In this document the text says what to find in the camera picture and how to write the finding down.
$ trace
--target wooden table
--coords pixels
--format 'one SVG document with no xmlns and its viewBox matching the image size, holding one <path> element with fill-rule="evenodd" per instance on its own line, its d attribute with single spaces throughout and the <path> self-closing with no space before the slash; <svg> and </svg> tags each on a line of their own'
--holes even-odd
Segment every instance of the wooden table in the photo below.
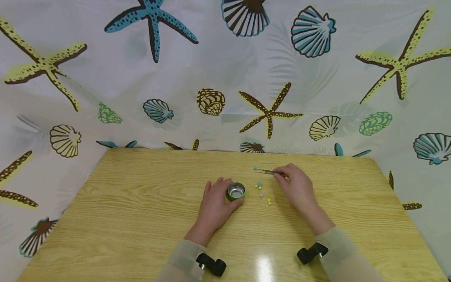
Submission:
<svg viewBox="0 0 451 282">
<path fill-rule="evenodd" d="M 369 158 L 138 148 L 105 154 L 18 281 L 153 281 L 194 223 L 205 183 L 219 176 L 247 188 L 208 247 L 227 263 L 221 281 L 329 281 L 318 259 L 304 266 L 296 258 L 314 241 L 306 222 L 272 176 L 253 170 L 289 162 L 311 177 L 320 205 L 385 281 L 446 281 Z M 204 281 L 219 278 L 206 272 Z"/>
</svg>

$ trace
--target sleeve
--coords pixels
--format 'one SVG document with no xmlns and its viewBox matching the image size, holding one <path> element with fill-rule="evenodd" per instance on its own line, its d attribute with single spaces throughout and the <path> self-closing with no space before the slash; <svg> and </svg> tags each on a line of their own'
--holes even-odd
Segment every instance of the sleeve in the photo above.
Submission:
<svg viewBox="0 0 451 282">
<path fill-rule="evenodd" d="M 175 246 L 165 266 L 155 278 L 155 282 L 200 282 L 204 271 L 196 262 L 205 247 L 183 240 Z"/>
<path fill-rule="evenodd" d="M 316 242 L 329 249 L 320 258 L 331 282 L 383 282 L 382 276 L 360 254 L 351 239 L 338 227 L 316 237 Z"/>
</svg>

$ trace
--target white curtain backdrop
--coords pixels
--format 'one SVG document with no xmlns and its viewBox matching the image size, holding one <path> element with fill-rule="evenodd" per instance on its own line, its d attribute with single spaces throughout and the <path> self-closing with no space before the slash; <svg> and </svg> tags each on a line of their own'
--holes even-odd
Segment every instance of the white curtain backdrop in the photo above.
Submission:
<svg viewBox="0 0 451 282">
<path fill-rule="evenodd" d="M 448 0 L 2 0 L 1 280 L 113 147 L 371 157 L 450 275 L 450 14 Z"/>
</svg>

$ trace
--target small round container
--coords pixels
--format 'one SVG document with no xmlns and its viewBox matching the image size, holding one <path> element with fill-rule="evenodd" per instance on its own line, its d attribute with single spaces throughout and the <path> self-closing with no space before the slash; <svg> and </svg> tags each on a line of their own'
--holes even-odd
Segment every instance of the small round container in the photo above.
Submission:
<svg viewBox="0 0 451 282">
<path fill-rule="evenodd" d="M 226 196 L 230 201 L 235 201 L 237 199 L 244 198 L 246 195 L 246 188 L 243 184 L 234 182 L 227 188 Z"/>
</svg>

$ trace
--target black clamp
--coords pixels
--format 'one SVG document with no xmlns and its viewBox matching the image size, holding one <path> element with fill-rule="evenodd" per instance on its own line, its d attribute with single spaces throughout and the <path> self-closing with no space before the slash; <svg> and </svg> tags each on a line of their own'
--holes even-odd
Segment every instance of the black clamp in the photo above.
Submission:
<svg viewBox="0 0 451 282">
<path fill-rule="evenodd" d="M 217 259 L 216 261 L 210 258 L 206 253 L 202 253 L 196 259 L 196 262 L 199 263 L 199 267 L 202 269 L 208 268 L 214 276 L 221 277 L 224 271 L 226 270 L 227 264 Z"/>
<path fill-rule="evenodd" d="M 322 257 L 327 254 L 328 251 L 328 248 L 316 242 L 315 244 L 313 244 L 313 246 L 310 247 L 310 249 L 300 249 L 296 255 L 298 256 L 302 264 L 308 264 L 316 257 L 316 255 L 320 255 L 320 257 Z"/>
</svg>

